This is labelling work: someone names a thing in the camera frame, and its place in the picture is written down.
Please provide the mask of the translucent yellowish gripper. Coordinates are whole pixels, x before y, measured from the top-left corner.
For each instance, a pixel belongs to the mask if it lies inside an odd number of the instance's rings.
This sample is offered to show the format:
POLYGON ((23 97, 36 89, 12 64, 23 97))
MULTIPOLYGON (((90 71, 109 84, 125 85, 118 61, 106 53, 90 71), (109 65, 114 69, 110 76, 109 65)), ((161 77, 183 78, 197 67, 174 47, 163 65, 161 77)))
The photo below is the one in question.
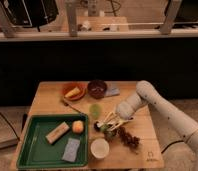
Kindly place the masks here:
POLYGON ((116 113, 110 112, 109 114, 107 114, 103 120, 103 124, 108 123, 108 121, 111 119, 111 123, 114 124, 109 128, 109 131, 113 131, 115 129, 117 129, 118 127, 120 127, 121 125, 123 125, 123 121, 124 119, 122 119, 121 117, 119 117, 116 113))

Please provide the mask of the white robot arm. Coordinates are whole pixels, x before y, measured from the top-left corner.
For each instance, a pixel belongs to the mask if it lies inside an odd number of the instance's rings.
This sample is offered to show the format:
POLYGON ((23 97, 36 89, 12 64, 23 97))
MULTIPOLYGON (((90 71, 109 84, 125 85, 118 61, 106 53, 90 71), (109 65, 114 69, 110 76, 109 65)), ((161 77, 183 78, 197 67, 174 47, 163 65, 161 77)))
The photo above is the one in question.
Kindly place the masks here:
POLYGON ((110 131, 129 121, 134 113, 147 103, 156 108, 177 131, 182 140, 195 152, 196 161, 193 171, 198 171, 198 122, 163 98, 148 81, 138 81, 135 92, 117 104, 115 109, 110 112, 118 119, 110 131))

